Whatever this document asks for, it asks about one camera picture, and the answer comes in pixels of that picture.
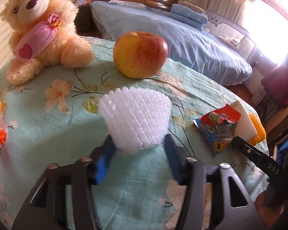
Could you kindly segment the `right hand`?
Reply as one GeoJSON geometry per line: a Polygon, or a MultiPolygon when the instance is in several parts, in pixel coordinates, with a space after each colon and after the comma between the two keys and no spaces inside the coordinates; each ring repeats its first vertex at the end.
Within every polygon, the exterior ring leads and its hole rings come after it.
{"type": "Polygon", "coordinates": [[[264,222],[265,229],[270,229],[273,226],[273,224],[278,220],[279,216],[282,214],[284,210],[283,205],[275,209],[267,207],[265,204],[265,191],[261,192],[257,196],[254,205],[264,222]]]}

